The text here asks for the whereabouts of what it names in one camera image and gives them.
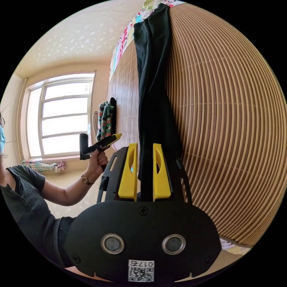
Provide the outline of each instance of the hand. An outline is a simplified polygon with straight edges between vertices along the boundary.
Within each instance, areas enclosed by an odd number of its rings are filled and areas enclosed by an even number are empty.
[[[108,163],[105,152],[99,153],[98,150],[95,150],[90,157],[89,165],[84,172],[84,176],[87,177],[91,183],[94,183],[103,173],[102,166],[107,165]]]

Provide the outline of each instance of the face mask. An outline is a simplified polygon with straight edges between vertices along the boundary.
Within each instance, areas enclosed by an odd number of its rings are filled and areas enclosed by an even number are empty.
[[[5,140],[4,129],[2,126],[0,126],[0,155],[2,155],[4,152]]]

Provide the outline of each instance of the ceiling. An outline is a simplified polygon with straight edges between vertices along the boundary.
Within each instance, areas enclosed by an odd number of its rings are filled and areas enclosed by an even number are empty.
[[[144,0],[110,0],[83,9],[50,29],[27,52],[15,73],[27,78],[57,65],[109,62],[123,30]]]

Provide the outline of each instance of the black cloth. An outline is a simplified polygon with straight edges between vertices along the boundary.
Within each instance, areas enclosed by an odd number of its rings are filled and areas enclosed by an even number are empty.
[[[138,179],[142,201],[152,201],[153,143],[161,144],[176,159],[182,156],[182,143],[165,88],[172,41],[167,5],[159,4],[147,19],[134,25],[134,41],[139,78]]]
[[[56,219],[41,195],[45,177],[33,169],[18,165],[7,170],[16,181],[15,191],[9,185],[1,192],[14,220],[30,243],[60,268],[74,266],[63,249],[71,217]]]

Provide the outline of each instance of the black pants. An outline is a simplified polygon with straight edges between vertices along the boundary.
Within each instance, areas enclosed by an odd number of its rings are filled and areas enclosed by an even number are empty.
[[[182,143],[165,90],[167,61],[171,49],[169,7],[158,8],[134,25],[139,77],[139,140],[142,201],[152,201],[153,143],[161,144],[176,159],[181,158]]]

